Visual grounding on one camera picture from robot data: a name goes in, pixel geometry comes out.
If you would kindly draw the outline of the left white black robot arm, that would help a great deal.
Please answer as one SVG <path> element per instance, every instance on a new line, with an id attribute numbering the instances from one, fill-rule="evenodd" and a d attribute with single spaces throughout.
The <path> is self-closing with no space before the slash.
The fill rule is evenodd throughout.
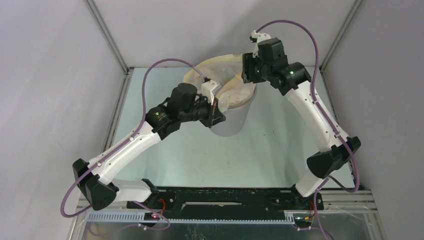
<path id="1" fill-rule="evenodd" d="M 139 202 L 153 208 L 158 202 L 158 190 L 150 180 L 120 180 L 116 175 L 142 152 L 178 131 L 182 123 L 199 121 L 211 128 L 224 122 L 216 94 L 222 86 L 209 80 L 197 89 L 190 83 L 180 83 L 170 97 L 151 108 L 142 123 L 110 149 L 89 161 L 76 160 L 73 172 L 77 187 L 95 211 L 115 202 Z"/>

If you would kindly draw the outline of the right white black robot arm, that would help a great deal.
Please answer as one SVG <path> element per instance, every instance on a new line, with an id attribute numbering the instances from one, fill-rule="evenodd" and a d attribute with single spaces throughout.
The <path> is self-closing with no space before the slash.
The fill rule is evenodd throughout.
<path id="1" fill-rule="evenodd" d="M 279 90 L 298 111 L 316 141 L 318 152 L 307 158 L 306 173 L 290 189 L 291 204 L 304 209 L 313 201 L 319 186 L 351 160 L 361 142 L 336 125 L 322 104 L 311 75 L 302 63 L 288 62 L 280 39 L 259 34 L 250 40 L 255 46 L 252 53 L 242 55 L 243 82 L 269 82 Z"/>

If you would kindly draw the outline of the translucent cream trash bag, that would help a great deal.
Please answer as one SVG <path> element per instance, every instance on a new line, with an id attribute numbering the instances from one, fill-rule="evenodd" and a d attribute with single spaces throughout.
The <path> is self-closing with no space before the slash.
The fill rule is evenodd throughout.
<path id="1" fill-rule="evenodd" d="M 221 89 L 215 94 L 222 113 L 242 107 L 254 96 L 256 84 L 244 83 L 241 54 L 227 54 L 209 58 L 196 68 L 209 79 L 219 83 Z"/>

